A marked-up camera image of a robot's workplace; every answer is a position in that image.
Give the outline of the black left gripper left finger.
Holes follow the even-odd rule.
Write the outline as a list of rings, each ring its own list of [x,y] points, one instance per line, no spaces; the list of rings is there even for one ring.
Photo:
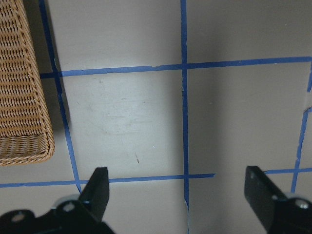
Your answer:
[[[109,201],[109,176],[107,167],[97,167],[82,190],[78,201],[98,221],[102,221]]]

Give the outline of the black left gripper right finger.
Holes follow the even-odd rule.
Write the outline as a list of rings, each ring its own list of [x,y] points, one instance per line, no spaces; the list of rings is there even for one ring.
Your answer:
[[[247,166],[244,196],[265,229],[275,222],[277,203],[286,202],[286,195],[257,166]]]

